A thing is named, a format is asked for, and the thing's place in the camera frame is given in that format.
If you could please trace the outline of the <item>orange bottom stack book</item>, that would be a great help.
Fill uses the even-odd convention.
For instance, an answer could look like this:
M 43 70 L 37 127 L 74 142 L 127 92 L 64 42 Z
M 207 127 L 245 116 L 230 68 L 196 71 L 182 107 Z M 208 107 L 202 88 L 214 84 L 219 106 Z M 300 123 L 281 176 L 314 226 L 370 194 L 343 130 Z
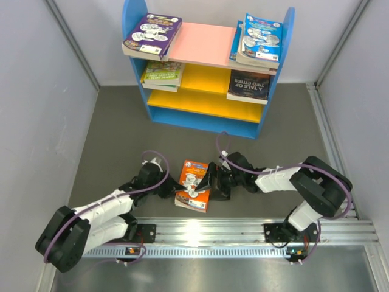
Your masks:
M 207 168 L 208 165 L 201 162 L 184 161 L 179 178 L 179 183 L 184 187 L 184 190 L 178 192 L 175 196 L 174 204 L 176 207 L 206 213 L 210 190 L 196 191 L 195 188 L 204 178 Z

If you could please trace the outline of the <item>lime green spine treehouse book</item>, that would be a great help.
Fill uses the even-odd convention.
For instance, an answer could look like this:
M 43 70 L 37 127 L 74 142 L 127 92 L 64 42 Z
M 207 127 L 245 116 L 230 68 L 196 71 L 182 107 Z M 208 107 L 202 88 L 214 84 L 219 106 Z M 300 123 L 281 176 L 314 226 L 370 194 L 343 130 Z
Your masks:
M 155 85 L 155 84 L 142 83 L 142 86 L 145 89 L 153 89 L 153 90 L 167 91 L 167 92 L 177 92 L 179 89 L 179 87 L 175 85 Z

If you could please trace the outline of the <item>Tale of Two Cities book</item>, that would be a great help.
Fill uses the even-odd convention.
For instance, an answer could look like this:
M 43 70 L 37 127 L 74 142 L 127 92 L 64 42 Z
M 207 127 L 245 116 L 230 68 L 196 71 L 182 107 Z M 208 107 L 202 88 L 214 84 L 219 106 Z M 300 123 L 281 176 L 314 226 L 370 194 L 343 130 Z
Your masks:
M 227 99 L 267 105 L 269 88 L 269 75 L 231 70 Z

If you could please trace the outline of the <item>light blue cover treehouse book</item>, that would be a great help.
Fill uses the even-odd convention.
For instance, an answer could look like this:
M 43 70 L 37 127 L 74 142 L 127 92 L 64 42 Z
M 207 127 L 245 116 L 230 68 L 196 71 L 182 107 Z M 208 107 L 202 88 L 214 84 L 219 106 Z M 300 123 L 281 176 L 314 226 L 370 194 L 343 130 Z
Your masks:
M 235 36 L 233 38 L 230 54 L 229 54 L 229 59 L 228 59 L 228 65 L 232 69 L 236 70 L 242 70 L 242 71 L 247 71 L 247 72 L 256 72 L 260 74 L 267 74 L 267 75 L 276 75 L 277 70 L 276 69 L 271 69 L 271 68 L 264 68 L 260 66 L 250 66 L 246 64 L 242 64 L 236 61 L 236 56 L 238 53 L 238 47 L 239 47 L 239 40 L 241 36 L 241 31 L 243 28 L 243 22 L 238 20 L 237 26 L 236 26 L 236 32 Z

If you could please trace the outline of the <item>purple cover treehouse book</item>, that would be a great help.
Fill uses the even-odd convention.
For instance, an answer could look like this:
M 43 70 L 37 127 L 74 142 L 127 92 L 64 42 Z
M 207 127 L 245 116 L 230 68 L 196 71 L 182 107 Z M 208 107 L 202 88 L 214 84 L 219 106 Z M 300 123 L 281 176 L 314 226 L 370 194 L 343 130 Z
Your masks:
M 149 13 L 125 38 L 122 51 L 132 58 L 161 61 L 181 26 L 182 18 Z

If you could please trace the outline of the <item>dark blue spine treehouse book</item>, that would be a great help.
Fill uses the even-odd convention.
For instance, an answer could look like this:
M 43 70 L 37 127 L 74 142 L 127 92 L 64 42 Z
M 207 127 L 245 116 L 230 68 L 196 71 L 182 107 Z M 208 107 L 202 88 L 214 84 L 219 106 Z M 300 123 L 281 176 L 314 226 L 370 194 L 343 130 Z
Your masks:
M 174 45 L 176 44 L 176 41 L 177 39 L 179 38 L 179 35 L 181 34 L 181 29 L 178 30 L 177 34 L 175 35 L 175 37 L 173 38 L 172 42 L 170 43 L 169 47 L 167 48 L 167 51 L 164 53 L 161 61 L 165 62 L 165 61 L 168 61 L 169 60 L 169 57 L 170 57 L 170 54 L 171 54 L 171 51 L 173 50 L 174 48 Z

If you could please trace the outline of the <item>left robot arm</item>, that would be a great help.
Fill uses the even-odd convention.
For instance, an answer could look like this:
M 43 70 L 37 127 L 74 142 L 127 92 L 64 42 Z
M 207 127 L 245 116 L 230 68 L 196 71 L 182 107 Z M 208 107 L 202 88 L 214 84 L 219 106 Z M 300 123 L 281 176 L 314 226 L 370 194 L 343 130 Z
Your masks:
M 160 164 L 144 162 L 139 173 L 112 193 L 81 207 L 62 206 L 55 211 L 38 238 L 35 249 L 44 263 L 58 271 L 70 271 L 90 250 L 112 240 L 130 242 L 137 236 L 137 220 L 131 211 L 147 196 L 162 199 L 185 187 Z

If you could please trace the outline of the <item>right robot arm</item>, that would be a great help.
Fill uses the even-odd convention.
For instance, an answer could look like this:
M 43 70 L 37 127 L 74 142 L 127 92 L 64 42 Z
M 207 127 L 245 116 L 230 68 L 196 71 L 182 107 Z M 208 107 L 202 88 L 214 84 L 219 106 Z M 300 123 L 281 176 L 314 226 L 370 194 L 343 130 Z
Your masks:
M 335 218 L 349 199 L 351 181 L 316 156 L 292 167 L 255 168 L 239 152 L 223 152 L 220 164 L 208 165 L 197 192 L 208 190 L 213 200 L 229 200 L 231 190 L 241 186 L 249 193 L 297 192 L 303 202 L 282 223 L 265 226 L 266 242 L 284 247 L 292 242 L 318 240 L 318 221 Z

